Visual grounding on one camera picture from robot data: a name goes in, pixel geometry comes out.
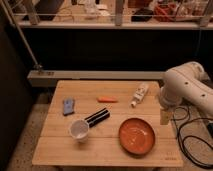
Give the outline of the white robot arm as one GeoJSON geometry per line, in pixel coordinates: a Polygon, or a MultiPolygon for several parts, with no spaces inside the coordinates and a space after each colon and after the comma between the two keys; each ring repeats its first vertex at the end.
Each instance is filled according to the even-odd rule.
{"type": "Polygon", "coordinates": [[[161,125],[168,124],[173,109],[182,99],[213,116],[213,89],[201,82],[204,75],[203,66],[194,61],[170,68],[163,74],[164,85],[158,93],[161,125]]]}

